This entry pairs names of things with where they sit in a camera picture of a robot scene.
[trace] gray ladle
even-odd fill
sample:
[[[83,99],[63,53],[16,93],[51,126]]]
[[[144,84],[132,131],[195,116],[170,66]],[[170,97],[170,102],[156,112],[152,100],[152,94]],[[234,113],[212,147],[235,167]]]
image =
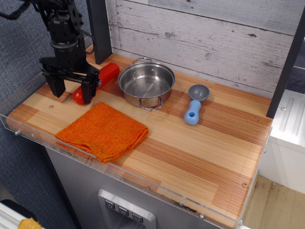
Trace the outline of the gray ladle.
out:
[[[190,87],[188,94],[192,101],[189,110],[184,115],[184,120],[189,125],[195,125],[199,121],[201,102],[210,96],[210,89],[202,84],[195,84]]]

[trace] black robotic arm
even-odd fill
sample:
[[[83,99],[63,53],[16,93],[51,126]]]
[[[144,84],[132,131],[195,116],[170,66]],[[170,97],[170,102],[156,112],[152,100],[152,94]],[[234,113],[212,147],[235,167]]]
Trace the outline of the black robotic arm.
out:
[[[65,91],[64,80],[81,83],[84,103],[89,104],[100,86],[100,71],[86,61],[86,50],[82,15],[78,12],[74,0],[21,0],[20,8],[10,15],[0,16],[17,19],[32,4],[50,33],[51,46],[55,57],[40,58],[43,74],[56,97]]]

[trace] pot handle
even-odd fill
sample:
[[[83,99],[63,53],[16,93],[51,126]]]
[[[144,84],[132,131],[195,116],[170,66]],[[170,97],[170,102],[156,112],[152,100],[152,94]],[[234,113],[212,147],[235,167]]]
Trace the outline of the pot handle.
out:
[[[138,59],[133,60],[133,62],[132,62],[132,63],[134,64],[136,61],[138,61],[138,60],[140,60],[140,59],[146,59],[146,60],[149,60],[149,61],[151,61],[151,62],[152,62],[151,58],[148,58],[148,57],[142,56],[142,57],[139,57]]]
[[[148,111],[156,111],[158,110],[159,108],[163,107],[163,101],[162,101],[162,98],[159,96],[159,101],[161,103],[160,106],[154,108],[154,109],[149,109],[149,108],[146,108],[146,107],[143,107],[143,104],[142,104],[142,99],[140,99],[140,105],[141,105],[141,108],[144,109],[144,110],[148,110]]]

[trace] blue handle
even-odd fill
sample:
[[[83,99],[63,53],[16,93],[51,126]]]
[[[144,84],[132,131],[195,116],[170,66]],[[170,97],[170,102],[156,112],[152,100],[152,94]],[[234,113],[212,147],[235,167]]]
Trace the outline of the blue handle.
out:
[[[198,100],[192,100],[190,102],[190,108],[184,115],[184,120],[188,125],[195,125],[198,123],[200,108],[201,102]]]

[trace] wooden floor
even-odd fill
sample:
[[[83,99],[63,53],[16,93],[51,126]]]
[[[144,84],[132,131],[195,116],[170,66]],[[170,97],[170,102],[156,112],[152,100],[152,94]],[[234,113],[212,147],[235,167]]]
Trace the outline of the wooden floor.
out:
[[[244,225],[250,229],[305,228],[305,194],[259,176]]]

